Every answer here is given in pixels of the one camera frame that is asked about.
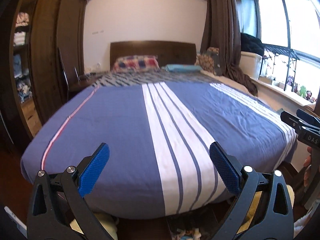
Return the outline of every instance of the mattress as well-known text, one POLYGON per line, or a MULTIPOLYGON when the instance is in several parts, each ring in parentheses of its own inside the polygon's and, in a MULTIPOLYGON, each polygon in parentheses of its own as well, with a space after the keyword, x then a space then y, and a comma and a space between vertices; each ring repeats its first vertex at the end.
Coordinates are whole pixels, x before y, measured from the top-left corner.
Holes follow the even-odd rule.
POLYGON ((221 198, 214 141, 242 165, 271 172, 291 161, 296 134, 258 99, 201 73, 109 74, 51 117, 21 170, 32 183, 40 169, 63 172, 105 142, 110 159, 86 202, 94 212, 151 219, 221 198))

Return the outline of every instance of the wooden headboard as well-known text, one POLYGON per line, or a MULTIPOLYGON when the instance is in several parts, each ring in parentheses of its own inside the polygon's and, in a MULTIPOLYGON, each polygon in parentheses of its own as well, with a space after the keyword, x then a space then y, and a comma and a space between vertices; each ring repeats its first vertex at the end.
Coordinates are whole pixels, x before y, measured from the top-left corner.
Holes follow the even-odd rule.
POLYGON ((119 57, 133 55, 158 56, 159 67, 167 64, 193 65, 196 62, 196 45, 175 41, 121 41, 110 46, 110 70, 119 57))

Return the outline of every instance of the blue pillow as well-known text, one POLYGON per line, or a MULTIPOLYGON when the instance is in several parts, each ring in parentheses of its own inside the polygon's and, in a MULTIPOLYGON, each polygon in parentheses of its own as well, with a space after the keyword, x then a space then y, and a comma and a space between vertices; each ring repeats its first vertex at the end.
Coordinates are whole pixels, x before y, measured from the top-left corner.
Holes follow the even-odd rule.
POLYGON ((196 65, 167 64, 164 69, 169 72, 199 72, 202 70, 196 65))

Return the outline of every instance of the blue gripper pad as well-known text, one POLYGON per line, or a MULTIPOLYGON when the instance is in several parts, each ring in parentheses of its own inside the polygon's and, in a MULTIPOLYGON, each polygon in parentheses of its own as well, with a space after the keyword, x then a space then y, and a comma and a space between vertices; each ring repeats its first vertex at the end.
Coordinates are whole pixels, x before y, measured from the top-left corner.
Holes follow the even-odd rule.
POLYGON ((241 177, 239 175, 239 171, 237 171, 231 163, 231 161, 238 162, 236 158, 227 155, 217 142, 210 145, 209 154, 213 165, 216 167, 228 191, 231 194, 238 196, 241 192, 241 177))
POLYGON ((90 194, 96 184, 104 166, 109 160, 110 150, 107 144, 100 146, 100 150, 92 158, 88 166, 79 177, 79 194, 84 197, 90 194))

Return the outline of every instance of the metal screw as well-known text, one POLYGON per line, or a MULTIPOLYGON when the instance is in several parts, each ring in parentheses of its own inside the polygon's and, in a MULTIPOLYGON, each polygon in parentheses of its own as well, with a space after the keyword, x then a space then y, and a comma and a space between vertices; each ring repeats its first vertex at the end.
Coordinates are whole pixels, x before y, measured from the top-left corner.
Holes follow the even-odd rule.
POLYGON ((44 171, 39 171, 39 172, 38 172, 38 176, 39 176, 39 177, 42 177, 43 175, 44 175, 44 171))
POLYGON ((67 168, 67 173, 73 173, 75 172, 76 168, 74 166, 70 166, 67 168))
POLYGON ((275 170, 275 175, 278 176, 278 177, 281 177, 282 173, 279 170, 275 170))
POLYGON ((244 170, 245 170, 246 172, 252 172, 252 171, 253 171, 253 168, 250 167, 250 166, 245 166, 245 167, 244 167, 244 170))

